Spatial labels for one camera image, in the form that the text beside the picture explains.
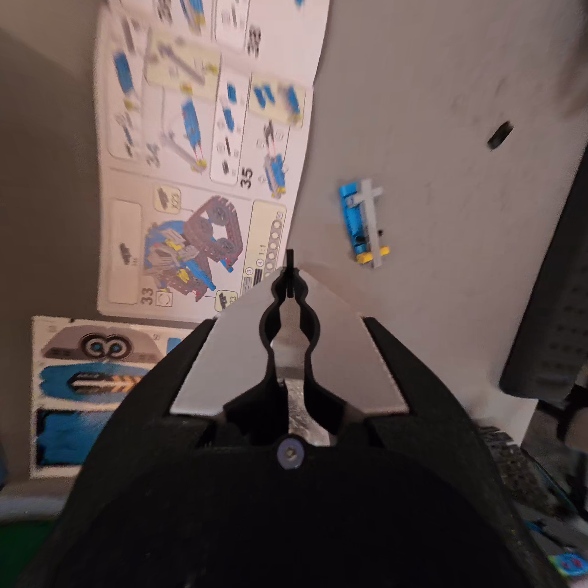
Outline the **small black building piece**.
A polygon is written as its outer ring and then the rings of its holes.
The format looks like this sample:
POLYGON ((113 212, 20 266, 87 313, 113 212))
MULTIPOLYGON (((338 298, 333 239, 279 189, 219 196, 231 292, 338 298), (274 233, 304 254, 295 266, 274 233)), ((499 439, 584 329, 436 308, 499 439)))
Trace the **small black building piece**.
POLYGON ((513 130, 514 126, 511 121, 504 121, 502 124, 500 124, 487 140, 486 144, 489 151, 496 151, 496 149, 499 148, 510 136, 513 130))

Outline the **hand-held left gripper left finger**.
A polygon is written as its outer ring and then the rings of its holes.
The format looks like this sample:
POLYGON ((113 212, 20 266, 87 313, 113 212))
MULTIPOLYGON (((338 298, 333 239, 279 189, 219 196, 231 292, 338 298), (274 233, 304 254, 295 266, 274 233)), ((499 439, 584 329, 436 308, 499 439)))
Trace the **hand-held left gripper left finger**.
POLYGON ((278 382, 271 346, 287 291, 288 273, 277 270, 217 316, 171 415, 233 424, 257 445, 287 434, 288 392, 278 382))

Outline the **partly built toy robot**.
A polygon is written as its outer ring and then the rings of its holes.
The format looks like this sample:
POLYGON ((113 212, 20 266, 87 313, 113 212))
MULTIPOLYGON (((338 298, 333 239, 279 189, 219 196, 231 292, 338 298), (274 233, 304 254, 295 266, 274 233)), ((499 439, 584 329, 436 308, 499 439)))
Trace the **partly built toy robot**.
POLYGON ((480 428, 527 530, 570 587, 587 587, 587 508, 581 492, 561 484, 504 431, 480 428))

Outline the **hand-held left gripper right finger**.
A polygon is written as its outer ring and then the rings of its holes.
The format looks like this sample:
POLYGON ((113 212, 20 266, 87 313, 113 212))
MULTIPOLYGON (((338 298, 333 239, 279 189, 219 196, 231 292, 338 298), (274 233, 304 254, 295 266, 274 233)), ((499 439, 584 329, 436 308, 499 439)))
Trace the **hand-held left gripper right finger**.
POLYGON ((332 436, 352 423, 407 415, 409 405, 364 317, 304 270, 294 270, 304 358, 307 412, 332 436))

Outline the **blue sticker sheet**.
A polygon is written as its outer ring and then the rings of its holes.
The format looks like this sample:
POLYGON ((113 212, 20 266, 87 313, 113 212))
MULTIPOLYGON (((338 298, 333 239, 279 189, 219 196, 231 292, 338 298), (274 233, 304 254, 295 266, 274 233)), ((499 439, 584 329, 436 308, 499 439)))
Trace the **blue sticker sheet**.
POLYGON ((191 330, 34 316, 32 479, 76 477, 130 391, 191 330))

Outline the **instruction booklet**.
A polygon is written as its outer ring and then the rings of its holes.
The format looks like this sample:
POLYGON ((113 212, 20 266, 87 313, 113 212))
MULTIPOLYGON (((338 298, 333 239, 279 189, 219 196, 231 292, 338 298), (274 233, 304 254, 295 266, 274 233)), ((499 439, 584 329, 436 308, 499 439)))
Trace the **instruction booklet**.
POLYGON ((329 1, 104 1, 105 316, 200 322, 283 265, 329 1))

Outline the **black perforated pad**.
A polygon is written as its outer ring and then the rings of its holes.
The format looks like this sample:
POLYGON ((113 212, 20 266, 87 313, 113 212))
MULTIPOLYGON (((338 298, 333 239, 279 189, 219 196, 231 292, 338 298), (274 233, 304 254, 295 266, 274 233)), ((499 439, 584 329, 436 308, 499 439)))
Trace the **black perforated pad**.
POLYGON ((517 398, 559 400, 587 364, 587 150, 499 379, 517 398))

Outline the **blue panel with black pins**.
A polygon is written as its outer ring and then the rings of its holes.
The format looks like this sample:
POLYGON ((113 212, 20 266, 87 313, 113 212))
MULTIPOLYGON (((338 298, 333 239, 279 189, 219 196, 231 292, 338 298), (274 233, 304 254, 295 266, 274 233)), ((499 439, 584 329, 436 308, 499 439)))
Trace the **blue panel with black pins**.
MULTIPOLYGON (((360 205, 356 207, 352 206, 353 195, 357 190, 356 185, 360 184, 360 182, 361 180, 358 180, 339 188, 343 218, 355 258, 359 253, 370 252, 369 242, 366 240, 364 234, 364 217, 362 215, 361 207, 360 205)), ((381 238, 383 231, 378 229, 378 233, 381 238)))

